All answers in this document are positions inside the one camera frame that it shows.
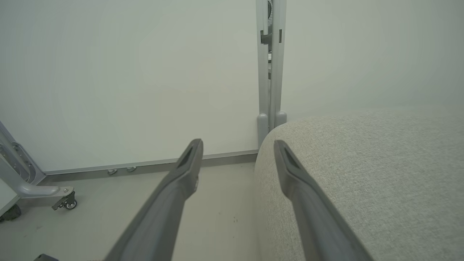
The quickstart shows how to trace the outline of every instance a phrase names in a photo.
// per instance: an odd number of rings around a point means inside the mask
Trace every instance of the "gray floor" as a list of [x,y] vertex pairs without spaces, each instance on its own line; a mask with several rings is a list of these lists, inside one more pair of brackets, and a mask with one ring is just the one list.
[[[203,167],[187,200],[173,260],[258,261],[253,215],[254,163]],[[19,202],[23,215],[0,223],[0,261],[102,260],[167,172],[60,175],[46,183],[74,186],[78,205],[53,211],[50,200]]]

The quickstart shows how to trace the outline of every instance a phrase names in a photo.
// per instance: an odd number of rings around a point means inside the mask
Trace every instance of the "gray upholstered cushion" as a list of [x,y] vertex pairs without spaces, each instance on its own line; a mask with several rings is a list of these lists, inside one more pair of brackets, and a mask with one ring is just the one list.
[[375,260],[464,260],[462,111],[369,111],[274,129],[255,167],[262,260],[303,260],[277,179],[276,139],[292,148]]

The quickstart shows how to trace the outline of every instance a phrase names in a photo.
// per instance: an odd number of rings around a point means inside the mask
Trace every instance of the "white wall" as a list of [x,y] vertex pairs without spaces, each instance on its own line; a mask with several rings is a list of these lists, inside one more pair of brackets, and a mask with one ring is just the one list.
[[287,0],[288,119],[462,103],[464,1]]
[[10,206],[10,202],[16,196],[17,194],[0,179],[0,215],[3,215],[8,210],[7,206]]
[[0,121],[44,171],[255,150],[255,1],[0,4]]

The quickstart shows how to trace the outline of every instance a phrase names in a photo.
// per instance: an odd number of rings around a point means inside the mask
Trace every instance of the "gray metal stand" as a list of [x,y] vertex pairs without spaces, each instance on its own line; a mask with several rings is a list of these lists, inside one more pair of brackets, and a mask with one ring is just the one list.
[[24,148],[17,143],[0,122],[0,178],[20,198],[61,197],[53,209],[75,208],[73,187],[36,186],[45,178]]

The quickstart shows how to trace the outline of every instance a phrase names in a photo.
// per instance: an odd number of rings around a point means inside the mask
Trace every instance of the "metal base leg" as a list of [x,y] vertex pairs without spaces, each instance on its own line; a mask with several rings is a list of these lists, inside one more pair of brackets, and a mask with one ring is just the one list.
[[70,208],[75,207],[72,204],[74,200],[73,187],[59,187],[59,186],[35,186],[24,181],[13,168],[3,159],[0,158],[0,178],[12,188],[21,198],[35,198],[35,197],[62,197],[58,202],[63,203],[63,199],[72,196]]

